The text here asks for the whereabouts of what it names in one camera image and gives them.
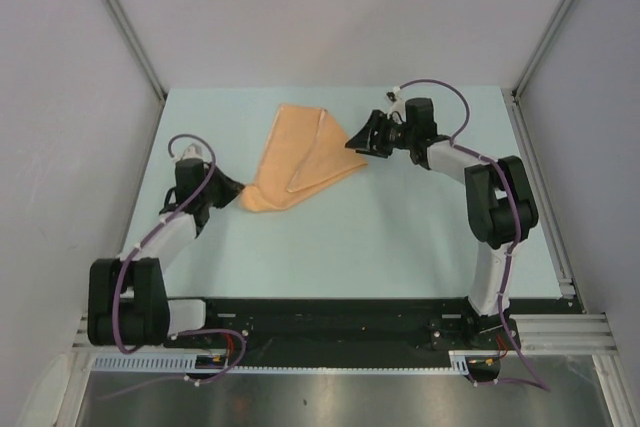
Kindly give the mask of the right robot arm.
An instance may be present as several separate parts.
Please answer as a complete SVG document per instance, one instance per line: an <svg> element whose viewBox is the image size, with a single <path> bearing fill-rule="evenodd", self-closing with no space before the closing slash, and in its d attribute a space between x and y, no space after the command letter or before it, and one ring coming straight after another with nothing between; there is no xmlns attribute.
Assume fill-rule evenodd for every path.
<svg viewBox="0 0 640 427"><path fill-rule="evenodd" d="M456 332L473 348L508 339L509 288L519 245L539 213L522 160L494 159L438 132L433 102L412 98L404 112L374 110L345 143L357 153L387 158L405 150L413 164L461 183L469 227L479 242L474 280Z"/></svg>

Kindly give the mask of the peach satin napkin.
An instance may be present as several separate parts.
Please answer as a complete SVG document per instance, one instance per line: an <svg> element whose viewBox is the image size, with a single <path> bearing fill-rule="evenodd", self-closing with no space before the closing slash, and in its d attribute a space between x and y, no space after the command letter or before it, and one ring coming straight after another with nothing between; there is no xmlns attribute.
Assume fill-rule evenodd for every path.
<svg viewBox="0 0 640 427"><path fill-rule="evenodd" d="M280 105L241 205L254 213L285 211L366 167L347 140L327 110Z"/></svg>

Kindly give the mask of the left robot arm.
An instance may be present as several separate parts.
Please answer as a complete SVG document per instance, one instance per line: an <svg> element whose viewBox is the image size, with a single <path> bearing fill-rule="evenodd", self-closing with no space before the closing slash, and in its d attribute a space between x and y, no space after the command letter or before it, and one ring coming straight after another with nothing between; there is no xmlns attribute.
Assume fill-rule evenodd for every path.
<svg viewBox="0 0 640 427"><path fill-rule="evenodd" d="M152 230L128 253L90 267L87 333L94 346L128 353L181 331L202 347L220 337L221 323L202 301L168 298L164 273L204 230L210 210L225 208L245 185L200 158L178 161L174 177Z"/></svg>

